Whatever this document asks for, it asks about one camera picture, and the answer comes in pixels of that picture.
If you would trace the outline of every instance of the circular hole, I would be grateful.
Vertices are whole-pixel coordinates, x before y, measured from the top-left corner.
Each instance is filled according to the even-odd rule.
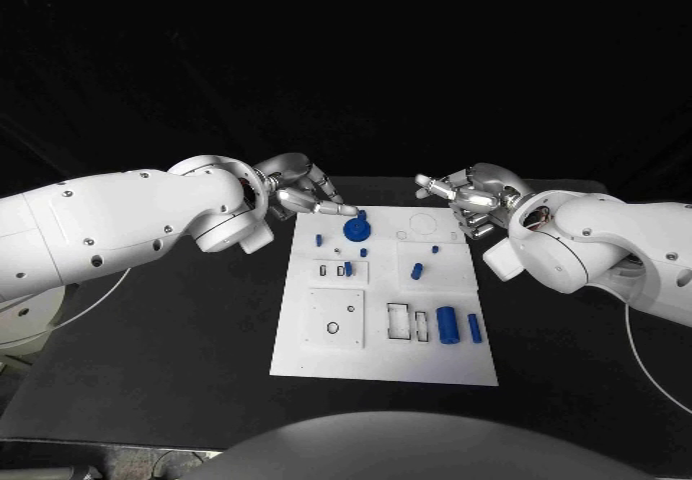
[[[692,282],[692,270],[686,268],[684,270],[680,270],[680,273],[677,274],[677,286],[684,287],[689,282]]]

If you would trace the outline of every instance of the black table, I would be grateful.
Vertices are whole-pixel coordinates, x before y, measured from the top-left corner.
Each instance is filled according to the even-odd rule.
[[[595,182],[532,183],[604,191]],[[415,198],[410,179],[334,184],[354,204],[444,206]],[[416,410],[521,426],[653,474],[692,473],[692,416],[638,369],[621,303],[594,288],[562,295],[526,273],[500,282],[481,254],[501,232],[470,244],[497,388],[269,376],[294,220],[271,226],[275,241],[252,255],[239,247],[203,254],[187,238],[132,269],[102,305],[53,334],[0,419],[1,438],[222,450],[308,418]],[[116,278],[85,284],[72,312]],[[648,370],[692,405],[692,329],[638,312],[631,321]]]

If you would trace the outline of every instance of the floor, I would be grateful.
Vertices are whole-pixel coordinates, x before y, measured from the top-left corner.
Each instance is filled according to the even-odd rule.
[[[26,372],[7,365],[0,368],[1,415]],[[105,480],[147,480],[152,474],[171,480],[190,472],[213,455],[216,453],[212,452],[194,454],[118,446],[0,442],[0,469],[89,465],[101,472]]]

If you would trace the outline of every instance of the blue round knob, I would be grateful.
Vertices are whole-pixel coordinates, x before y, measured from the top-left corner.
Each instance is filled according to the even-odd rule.
[[[364,219],[364,210],[360,210],[357,217],[351,218],[343,225],[343,235],[351,242],[361,242],[370,236],[370,224]]]

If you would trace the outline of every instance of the white board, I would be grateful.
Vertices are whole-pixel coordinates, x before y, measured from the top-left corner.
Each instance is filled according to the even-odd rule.
[[[343,236],[344,217],[298,214],[271,375],[496,386],[475,273],[451,210],[359,208],[372,234],[357,243]],[[346,261],[353,265],[350,277],[334,274]],[[423,265],[419,280],[410,278],[415,263]],[[408,305],[408,339],[389,338],[387,304]],[[461,341],[452,345],[439,342],[435,311],[442,306],[455,311]],[[422,315],[416,318],[415,312],[425,312],[425,336],[418,335]],[[478,320],[480,344],[471,342],[470,313]],[[336,333],[327,331],[331,322]],[[400,312],[396,322],[400,336]]]

